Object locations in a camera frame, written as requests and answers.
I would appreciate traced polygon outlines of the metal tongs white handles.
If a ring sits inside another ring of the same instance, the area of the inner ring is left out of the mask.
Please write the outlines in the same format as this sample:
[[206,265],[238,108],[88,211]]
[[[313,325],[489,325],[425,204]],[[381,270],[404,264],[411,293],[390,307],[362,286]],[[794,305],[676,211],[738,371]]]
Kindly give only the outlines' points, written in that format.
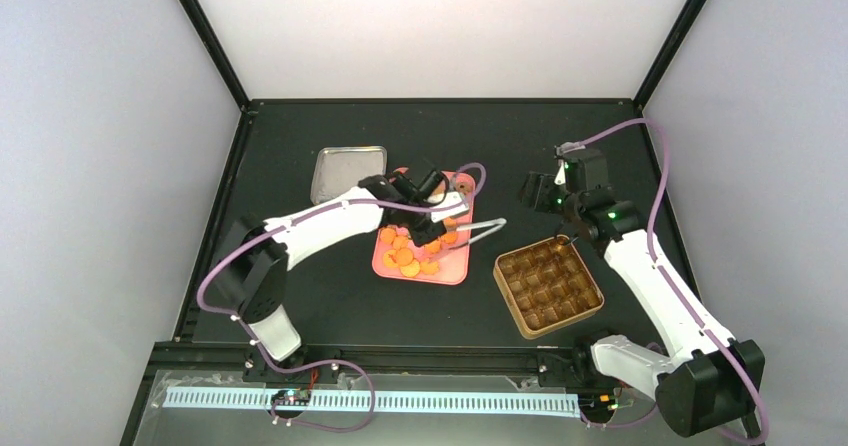
[[506,218],[496,218],[481,222],[458,223],[455,227],[449,228],[449,232],[469,233],[470,236],[463,242],[452,246],[444,247],[439,253],[434,256],[434,259],[441,259],[452,254],[455,251],[462,250],[466,247],[487,238],[500,230],[507,224]]

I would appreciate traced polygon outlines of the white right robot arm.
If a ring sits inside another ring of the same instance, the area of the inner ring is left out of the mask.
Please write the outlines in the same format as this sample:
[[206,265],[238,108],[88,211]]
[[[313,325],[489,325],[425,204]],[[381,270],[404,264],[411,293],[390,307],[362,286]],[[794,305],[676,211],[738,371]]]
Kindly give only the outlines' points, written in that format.
[[619,200],[603,153],[566,143],[554,174],[531,172],[523,205],[556,214],[590,244],[629,287],[660,335],[664,352],[621,334],[590,342],[569,358],[572,376],[593,385],[623,381],[651,398],[681,437],[755,418],[763,442],[769,427],[760,385],[765,356],[753,340],[739,341],[705,308],[665,256],[653,224],[631,201]]

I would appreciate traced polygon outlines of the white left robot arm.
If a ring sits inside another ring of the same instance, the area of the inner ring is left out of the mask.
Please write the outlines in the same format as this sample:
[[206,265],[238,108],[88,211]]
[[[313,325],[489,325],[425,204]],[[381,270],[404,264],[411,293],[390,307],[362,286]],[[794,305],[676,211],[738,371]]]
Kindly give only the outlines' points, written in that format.
[[268,357],[282,361],[301,345],[284,307],[283,282],[294,267],[341,241],[388,226],[406,230],[423,246],[446,233],[446,219],[468,209],[468,197],[438,170],[419,182],[403,173],[366,177],[301,212],[236,224],[226,238],[233,249],[203,278],[197,303],[239,323]]

